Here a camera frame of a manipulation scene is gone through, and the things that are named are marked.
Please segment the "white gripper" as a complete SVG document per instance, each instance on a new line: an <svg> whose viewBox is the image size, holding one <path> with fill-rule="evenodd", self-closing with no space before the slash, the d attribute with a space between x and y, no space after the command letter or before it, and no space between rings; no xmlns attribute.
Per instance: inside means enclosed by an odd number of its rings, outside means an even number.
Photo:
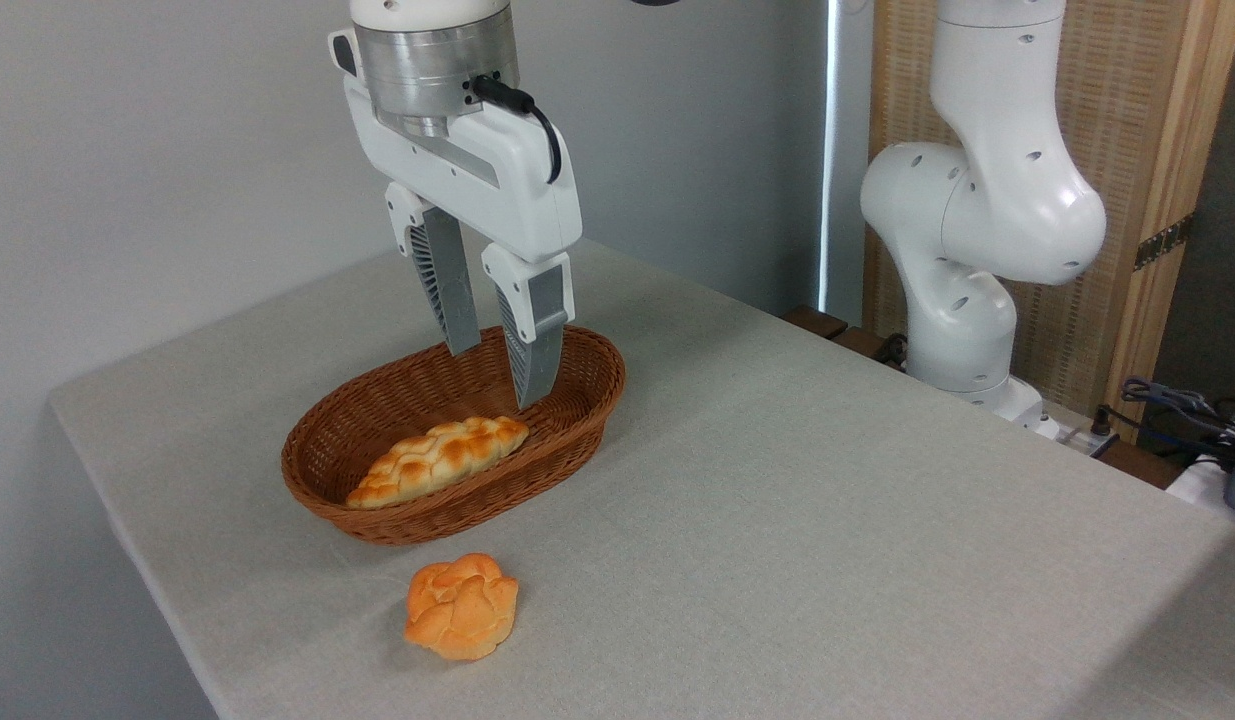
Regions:
<svg viewBox="0 0 1235 720"><path fill-rule="evenodd" d="M538 119L475 95L477 77L517 85L515 32L338 28L329 49L367 159L396 182L385 201L398 249L412 259L451 354L480 343L459 220L494 242L483 266L496 287L517 408L538 403L555 387L576 319L563 251L582 227L571 159L553 167Z"/></svg>

